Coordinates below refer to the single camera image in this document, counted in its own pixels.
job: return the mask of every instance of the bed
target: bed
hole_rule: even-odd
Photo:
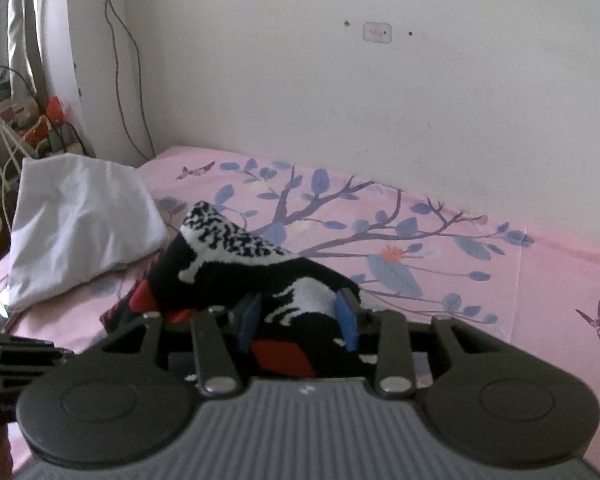
[[[446,314],[582,378],[600,400],[600,253],[551,233],[456,210],[361,176],[199,148],[138,170],[174,234],[199,200],[249,231],[332,267],[377,304],[426,321]],[[17,335],[76,352],[148,258],[31,308]],[[0,262],[0,291],[8,261]],[[419,386],[427,385],[425,374]],[[15,465],[28,456],[11,428]],[[600,470],[600,428],[586,458]]]

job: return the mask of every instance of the white pillow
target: white pillow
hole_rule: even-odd
[[[26,159],[11,234],[9,309],[61,294],[166,241],[133,168],[71,154]]]

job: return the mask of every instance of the gray ribbed surface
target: gray ribbed surface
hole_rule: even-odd
[[[315,389],[306,389],[308,385]],[[600,476],[579,460],[525,472],[479,465],[433,438],[413,406],[376,399],[358,381],[256,381],[238,399],[204,404],[179,439],[142,462],[97,472],[35,463],[16,478],[599,480]]]

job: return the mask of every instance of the black cable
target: black cable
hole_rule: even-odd
[[[68,126],[71,127],[71,129],[74,131],[75,137],[76,139],[78,139],[78,142],[80,143],[80,146],[82,147],[82,152],[88,156],[86,147],[84,145],[84,143],[82,142],[82,138],[80,137],[80,134],[78,133],[78,130],[75,129],[75,126],[73,126],[69,121],[65,121],[62,124],[59,124],[58,126],[54,125],[54,122],[49,119],[49,116],[46,114],[45,112],[45,108],[43,107],[42,103],[40,102],[40,99],[38,98],[37,94],[33,91],[33,88],[29,85],[29,83],[27,82],[27,80],[25,79],[25,77],[18,72],[16,69],[11,68],[8,65],[3,65],[0,63],[0,68],[4,69],[4,70],[9,70],[10,72],[13,72],[15,75],[17,75],[20,79],[22,79],[22,82],[24,83],[24,85],[27,87],[27,92],[29,92],[29,94],[31,95],[33,101],[36,103],[36,106],[38,107],[38,111],[40,112],[40,116],[41,117],[46,117],[46,120],[49,121],[49,124],[51,124],[51,132],[54,132],[60,139],[60,144],[62,145],[62,149],[64,150],[65,153],[67,153],[67,149],[66,146],[64,144],[64,139],[62,138],[62,132],[58,132],[58,128],[60,126],[62,126],[62,124],[67,124]]]
[[[111,39],[112,39],[112,43],[113,43],[113,55],[114,55],[114,58],[116,61],[116,99],[118,101],[118,111],[120,112],[120,118],[122,119],[122,126],[125,130],[127,138],[129,139],[129,142],[131,142],[132,146],[136,149],[136,152],[138,152],[140,155],[142,155],[142,157],[144,157],[146,160],[149,160],[149,158],[135,144],[135,142],[131,138],[131,134],[129,133],[128,128],[126,127],[125,114],[123,112],[122,102],[120,100],[120,81],[119,81],[119,79],[120,79],[120,60],[118,59],[118,47],[116,44],[116,33],[113,28],[113,24],[111,23],[111,20],[109,19],[109,14],[107,12],[107,9],[109,6],[111,7],[111,12],[113,12],[113,15],[116,17],[116,19],[118,20],[118,22],[120,23],[122,28],[125,29],[126,34],[128,35],[131,42],[134,44],[134,48],[136,50],[136,59],[138,61],[138,87],[139,87],[139,97],[140,97],[140,114],[142,115],[142,124],[144,126],[144,131],[146,132],[147,139],[149,140],[149,146],[151,147],[152,155],[155,157],[154,140],[152,139],[151,133],[149,132],[149,126],[146,123],[146,117],[144,114],[144,98],[142,97],[142,63],[140,60],[140,48],[138,47],[138,43],[136,42],[136,39],[131,34],[131,31],[128,29],[128,27],[125,25],[125,22],[122,21],[122,18],[120,18],[120,16],[116,12],[116,8],[113,6],[113,1],[105,0],[105,2],[104,2],[104,18],[107,21],[107,25],[109,25],[109,28],[111,30]]]

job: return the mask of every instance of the metal pin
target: metal pin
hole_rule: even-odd
[[[234,391],[237,387],[237,383],[231,377],[211,377],[205,383],[205,390],[210,394],[228,394]]]
[[[412,385],[410,380],[400,376],[385,377],[380,381],[380,389],[388,394],[403,394],[410,390]]]

